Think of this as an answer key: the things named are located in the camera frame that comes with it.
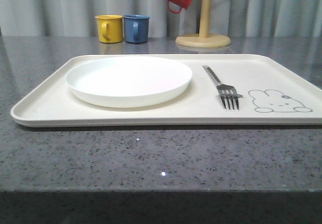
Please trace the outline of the white round plate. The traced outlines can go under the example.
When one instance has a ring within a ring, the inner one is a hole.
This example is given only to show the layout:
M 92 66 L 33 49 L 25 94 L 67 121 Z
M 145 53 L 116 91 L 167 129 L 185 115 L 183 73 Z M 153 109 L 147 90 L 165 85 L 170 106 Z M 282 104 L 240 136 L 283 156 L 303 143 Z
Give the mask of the white round plate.
M 182 94 L 192 70 L 173 59 L 117 56 L 71 69 L 65 81 L 79 99 L 98 106 L 136 108 L 160 104 Z

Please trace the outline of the silver metal fork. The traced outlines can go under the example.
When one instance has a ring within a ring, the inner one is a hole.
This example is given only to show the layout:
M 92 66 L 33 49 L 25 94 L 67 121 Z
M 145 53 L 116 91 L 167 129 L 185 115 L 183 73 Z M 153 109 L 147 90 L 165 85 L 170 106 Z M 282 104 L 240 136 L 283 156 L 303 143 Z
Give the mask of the silver metal fork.
M 203 68 L 211 77 L 213 82 L 216 85 L 217 91 L 219 93 L 219 97 L 223 104 L 223 108 L 225 111 L 235 111 L 239 110 L 239 101 L 238 101 L 238 93 L 234 86 L 223 84 L 218 76 L 214 73 L 214 71 L 208 66 L 203 65 Z

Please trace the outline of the cream rabbit serving tray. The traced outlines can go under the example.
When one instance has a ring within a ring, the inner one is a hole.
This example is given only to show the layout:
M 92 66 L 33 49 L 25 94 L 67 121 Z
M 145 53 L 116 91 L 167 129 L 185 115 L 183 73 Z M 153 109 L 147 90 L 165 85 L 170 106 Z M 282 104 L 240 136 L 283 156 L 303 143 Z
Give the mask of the cream rabbit serving tray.
M 320 125 L 321 89 L 274 60 L 255 54 L 169 54 L 193 72 L 187 90 L 168 102 L 143 108 L 95 106 L 77 99 L 65 82 L 77 65 L 102 59 L 77 56 L 67 61 L 12 109 L 28 127 L 112 125 Z M 203 66 L 208 65 L 241 94 L 239 109 L 226 111 Z

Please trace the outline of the wooden mug tree stand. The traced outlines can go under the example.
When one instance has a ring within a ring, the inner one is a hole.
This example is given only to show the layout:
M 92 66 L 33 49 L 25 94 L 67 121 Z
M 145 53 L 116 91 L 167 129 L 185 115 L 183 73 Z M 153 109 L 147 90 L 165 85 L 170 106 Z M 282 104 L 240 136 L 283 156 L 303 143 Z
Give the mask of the wooden mug tree stand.
M 196 48 L 217 48 L 229 46 L 229 37 L 220 34 L 210 34 L 210 11 L 211 0 L 202 0 L 199 33 L 181 35 L 176 38 L 176 43 L 188 47 Z

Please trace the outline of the blue enamel mug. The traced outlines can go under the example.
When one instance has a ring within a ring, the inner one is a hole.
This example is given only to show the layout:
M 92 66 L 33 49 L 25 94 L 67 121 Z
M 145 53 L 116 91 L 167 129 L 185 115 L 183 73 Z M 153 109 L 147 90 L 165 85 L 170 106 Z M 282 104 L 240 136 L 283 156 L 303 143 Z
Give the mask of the blue enamel mug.
M 149 19 L 147 15 L 124 15 L 124 39 L 128 43 L 145 43 L 148 41 Z

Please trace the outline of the yellow enamel mug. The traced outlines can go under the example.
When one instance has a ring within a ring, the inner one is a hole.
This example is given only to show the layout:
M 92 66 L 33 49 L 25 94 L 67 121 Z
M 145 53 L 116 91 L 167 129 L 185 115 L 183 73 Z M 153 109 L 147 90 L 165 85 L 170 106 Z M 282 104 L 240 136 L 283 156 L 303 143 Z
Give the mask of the yellow enamel mug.
M 98 15 L 95 16 L 101 43 L 119 43 L 123 41 L 123 16 Z

